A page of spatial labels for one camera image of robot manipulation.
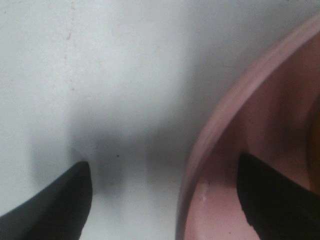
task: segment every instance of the pink ceramic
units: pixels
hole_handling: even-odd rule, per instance
[[[190,154],[176,240],[258,240],[236,189],[241,152],[309,188],[306,135],[320,110],[320,14],[255,61],[222,98]]]

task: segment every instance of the white surface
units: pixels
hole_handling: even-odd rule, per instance
[[[85,158],[94,196],[82,240],[173,240],[201,126],[250,62],[319,9],[0,0],[0,215]]]

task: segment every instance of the black rubber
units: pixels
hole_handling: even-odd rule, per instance
[[[237,194],[261,240],[320,240],[320,197],[247,153],[239,159]]]
[[[0,217],[0,240],[78,240],[92,194],[89,164],[78,162],[37,195]]]

